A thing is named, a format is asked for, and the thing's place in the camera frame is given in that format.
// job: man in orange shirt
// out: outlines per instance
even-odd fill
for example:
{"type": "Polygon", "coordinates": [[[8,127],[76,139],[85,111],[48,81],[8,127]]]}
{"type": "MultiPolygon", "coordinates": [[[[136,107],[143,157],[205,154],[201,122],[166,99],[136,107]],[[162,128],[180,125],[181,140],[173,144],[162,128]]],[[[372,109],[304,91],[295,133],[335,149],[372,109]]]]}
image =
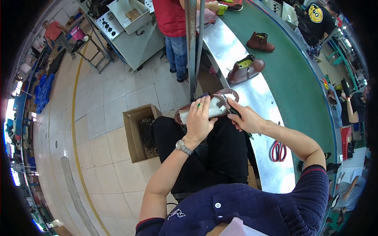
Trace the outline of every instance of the man in orange shirt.
{"type": "Polygon", "coordinates": [[[65,34],[63,34],[63,31],[67,31],[67,28],[64,25],[61,25],[57,21],[49,23],[48,20],[46,20],[42,26],[46,30],[45,38],[51,49],[54,49],[51,43],[54,41],[55,43],[65,47],[68,53],[71,54],[72,59],[76,57],[75,53],[72,53],[72,48],[74,45],[70,44],[67,41],[65,34]]]}

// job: red striped sleeve trim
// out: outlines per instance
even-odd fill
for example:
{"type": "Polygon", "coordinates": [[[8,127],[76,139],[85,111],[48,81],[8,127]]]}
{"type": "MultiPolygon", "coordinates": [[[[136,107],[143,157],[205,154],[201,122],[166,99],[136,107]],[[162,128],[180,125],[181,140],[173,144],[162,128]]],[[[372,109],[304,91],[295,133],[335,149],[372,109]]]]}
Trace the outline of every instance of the red striped sleeve trim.
{"type": "Polygon", "coordinates": [[[153,217],[153,218],[148,218],[148,219],[145,219],[145,220],[143,220],[143,221],[141,221],[141,222],[139,222],[137,225],[136,225],[136,227],[135,228],[138,228],[138,226],[139,225],[141,225],[142,223],[144,223],[144,222],[146,222],[146,221],[149,221],[149,220],[152,220],[152,219],[158,219],[158,218],[160,218],[160,217],[153,217]]]}
{"type": "Polygon", "coordinates": [[[311,168],[309,170],[306,170],[305,172],[302,173],[301,177],[304,176],[305,174],[308,174],[309,172],[312,172],[312,171],[321,171],[323,172],[324,174],[327,174],[326,171],[324,170],[324,168],[320,168],[320,167],[315,167],[315,168],[311,168]]]}

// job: hand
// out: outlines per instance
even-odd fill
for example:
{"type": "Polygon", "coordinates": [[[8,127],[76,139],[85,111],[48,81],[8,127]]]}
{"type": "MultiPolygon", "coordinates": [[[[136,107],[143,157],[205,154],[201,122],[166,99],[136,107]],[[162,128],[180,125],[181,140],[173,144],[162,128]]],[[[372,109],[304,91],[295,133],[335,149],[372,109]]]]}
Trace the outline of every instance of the hand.
{"type": "Polygon", "coordinates": [[[342,200],[345,201],[346,199],[348,199],[349,194],[350,194],[350,193],[345,193],[344,196],[343,196],[343,198],[342,198],[342,200]]]}
{"type": "Polygon", "coordinates": [[[208,7],[208,9],[209,9],[210,11],[214,11],[214,12],[219,11],[218,1],[210,2],[210,3],[209,3],[209,7],[208,7]]]}
{"type": "Polygon", "coordinates": [[[243,107],[234,100],[228,98],[228,103],[235,108],[241,118],[236,114],[228,114],[227,117],[232,120],[236,129],[241,132],[242,130],[248,133],[261,133],[262,128],[266,125],[266,120],[259,116],[250,106],[243,107]]]}
{"type": "Polygon", "coordinates": [[[209,121],[209,106],[210,96],[197,99],[190,106],[186,123],[187,133],[183,137],[183,140],[185,141],[185,145],[191,150],[196,148],[207,137],[213,129],[215,121],[218,120],[218,118],[213,118],[209,121]]]}
{"type": "Polygon", "coordinates": [[[345,81],[345,79],[343,79],[343,80],[341,81],[341,85],[342,85],[342,89],[344,90],[345,96],[346,96],[346,97],[350,97],[350,88],[349,88],[349,84],[345,81]]]}

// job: red shirt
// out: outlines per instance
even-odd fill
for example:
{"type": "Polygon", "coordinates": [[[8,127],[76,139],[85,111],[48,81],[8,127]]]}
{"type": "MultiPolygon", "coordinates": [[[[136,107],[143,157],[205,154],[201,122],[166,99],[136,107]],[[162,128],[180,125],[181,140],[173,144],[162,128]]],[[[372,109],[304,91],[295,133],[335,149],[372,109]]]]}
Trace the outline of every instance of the red shirt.
{"type": "Polygon", "coordinates": [[[186,36],[185,10],[179,0],[153,0],[160,31],[168,37],[186,36]]]}
{"type": "Polygon", "coordinates": [[[55,41],[59,34],[62,32],[62,29],[58,27],[59,22],[54,21],[50,23],[50,27],[45,31],[45,38],[55,41]]]}

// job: navy blue shirt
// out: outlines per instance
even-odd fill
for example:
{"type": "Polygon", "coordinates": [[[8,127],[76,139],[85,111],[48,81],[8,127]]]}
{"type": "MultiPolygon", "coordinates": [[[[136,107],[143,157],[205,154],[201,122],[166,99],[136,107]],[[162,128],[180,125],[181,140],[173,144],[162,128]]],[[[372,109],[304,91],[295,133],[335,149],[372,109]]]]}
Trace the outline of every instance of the navy blue shirt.
{"type": "Polygon", "coordinates": [[[328,202],[328,177],[320,165],[303,170],[294,190],[267,193],[246,184],[218,184],[182,200],[167,216],[141,221],[137,236],[205,236],[234,217],[264,234],[316,235],[328,202]]]}

